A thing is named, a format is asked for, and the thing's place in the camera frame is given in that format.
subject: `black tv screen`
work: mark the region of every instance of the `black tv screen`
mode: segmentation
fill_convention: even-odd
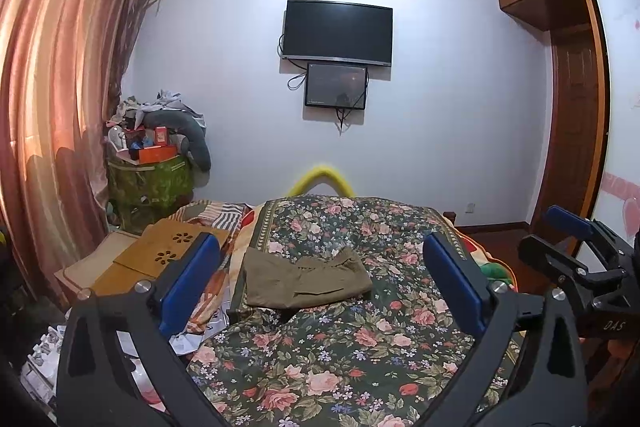
[[[392,37],[391,8],[287,1],[282,56],[390,66]]]
[[[363,110],[367,102],[367,67],[309,63],[305,105]]]

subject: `pink curtain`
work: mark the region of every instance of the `pink curtain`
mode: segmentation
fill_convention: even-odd
[[[133,45],[138,38],[138,32],[142,25],[142,18],[146,12],[149,0],[125,0],[120,12],[120,23],[113,50],[114,62],[111,68],[111,80],[109,82],[109,94],[106,98],[105,120],[111,118],[120,103],[122,94],[120,84],[122,76],[129,65],[129,58],[133,51]]]
[[[102,149],[125,0],[0,0],[0,210],[34,293],[106,234]]]

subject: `white wall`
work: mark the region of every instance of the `white wall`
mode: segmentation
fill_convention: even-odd
[[[540,188],[542,187],[542,179],[545,175],[546,156],[549,150],[549,140],[551,139],[551,116],[554,108],[554,58],[550,32],[545,32],[542,35],[542,42],[545,45],[546,63],[545,121],[542,132],[542,144],[540,146],[538,173],[536,174],[536,182],[533,185],[531,200],[529,202],[529,211],[527,212],[526,219],[527,223],[531,223],[533,214],[536,212],[538,196],[540,195]]]
[[[124,95],[179,90],[205,114],[213,167],[196,196],[257,204],[328,163],[358,195],[453,210],[463,225],[526,219],[546,120],[541,36],[498,0],[332,1],[394,9],[393,67],[372,72],[367,109],[341,136],[334,112],[305,110],[303,89],[287,89],[296,71],[276,54],[287,0],[148,11]]]

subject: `baseboard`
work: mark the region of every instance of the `baseboard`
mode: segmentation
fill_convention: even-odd
[[[526,221],[514,221],[512,223],[493,223],[492,225],[467,225],[456,227],[465,235],[470,233],[482,232],[503,232],[504,230],[529,230],[529,224]]]

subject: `blue clamp pad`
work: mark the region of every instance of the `blue clamp pad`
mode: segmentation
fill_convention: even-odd
[[[460,330],[481,337],[486,331],[484,312],[490,299],[488,280],[471,255],[466,250],[456,251],[445,236],[435,232],[425,235],[422,256]]]
[[[163,337],[168,339],[184,330],[204,287],[221,262],[220,244],[210,233],[161,301],[159,329]]]
[[[553,205],[546,210],[545,221],[555,229],[572,235],[580,241],[588,241],[593,237],[593,227],[590,221],[576,216],[574,213],[566,211],[557,205]]]

